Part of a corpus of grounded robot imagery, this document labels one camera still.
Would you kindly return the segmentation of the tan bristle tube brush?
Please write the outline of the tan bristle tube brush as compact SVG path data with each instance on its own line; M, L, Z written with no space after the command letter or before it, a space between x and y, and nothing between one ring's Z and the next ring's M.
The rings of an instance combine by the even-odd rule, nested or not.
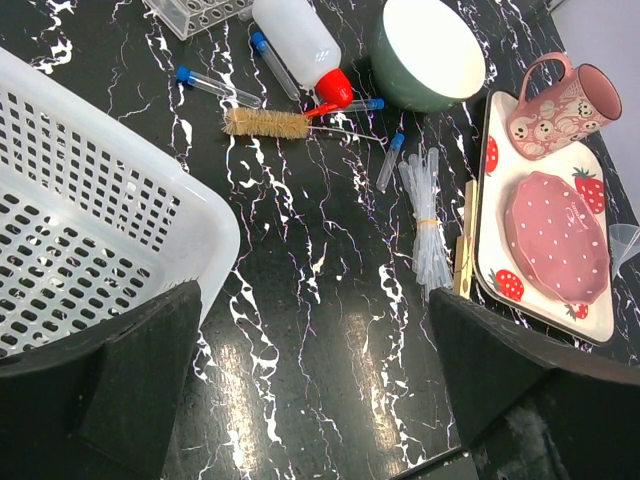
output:
M300 113L238 107L230 109L224 116L222 131L227 135L261 136L301 140L313 132L330 132L359 139L371 140L386 145L387 140L362 133L326 126L316 126Z

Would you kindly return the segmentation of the white wash bottle red cap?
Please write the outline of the white wash bottle red cap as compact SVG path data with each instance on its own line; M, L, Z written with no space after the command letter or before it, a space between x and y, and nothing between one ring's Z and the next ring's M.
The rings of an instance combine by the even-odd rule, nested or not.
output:
M308 1L255 0L251 15L259 28L251 35L254 47L265 60L280 61L274 73L288 71L325 101L308 111L308 117L352 104L353 89L340 68L341 49Z

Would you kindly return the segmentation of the wooden test tube clamp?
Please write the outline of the wooden test tube clamp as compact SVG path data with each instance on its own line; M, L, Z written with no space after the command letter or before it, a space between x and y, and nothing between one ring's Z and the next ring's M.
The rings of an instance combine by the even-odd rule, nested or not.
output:
M465 202L463 207L463 230L456 240L453 271L453 291L469 299L471 295L475 231L477 218L478 183L472 179L465 184Z

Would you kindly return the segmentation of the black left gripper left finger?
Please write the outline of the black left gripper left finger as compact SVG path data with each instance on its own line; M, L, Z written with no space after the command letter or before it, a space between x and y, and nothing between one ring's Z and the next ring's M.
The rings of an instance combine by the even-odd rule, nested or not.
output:
M1 361L4 479L157 479L201 315L188 281Z

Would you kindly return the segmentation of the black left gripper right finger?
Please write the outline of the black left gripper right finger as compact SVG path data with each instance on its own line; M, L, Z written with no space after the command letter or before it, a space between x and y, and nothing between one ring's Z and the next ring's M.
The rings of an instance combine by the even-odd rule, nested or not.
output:
M481 479L636 479L639 369L443 288L429 319L462 447Z

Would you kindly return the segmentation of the bundle of plastic pipettes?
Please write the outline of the bundle of plastic pipettes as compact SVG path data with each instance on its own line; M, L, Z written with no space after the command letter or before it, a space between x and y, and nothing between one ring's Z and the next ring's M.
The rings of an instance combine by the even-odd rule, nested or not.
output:
M399 163L403 187L409 195L416 225L412 271L426 297L438 288L451 288L453 277L436 215L439 149L419 149Z

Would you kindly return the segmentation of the clear plastic funnel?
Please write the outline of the clear plastic funnel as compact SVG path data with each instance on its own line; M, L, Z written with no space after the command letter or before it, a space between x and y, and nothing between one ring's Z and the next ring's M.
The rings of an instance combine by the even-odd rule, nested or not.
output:
M639 253L639 226L613 224L608 229L611 254L611 272L615 278L621 266Z

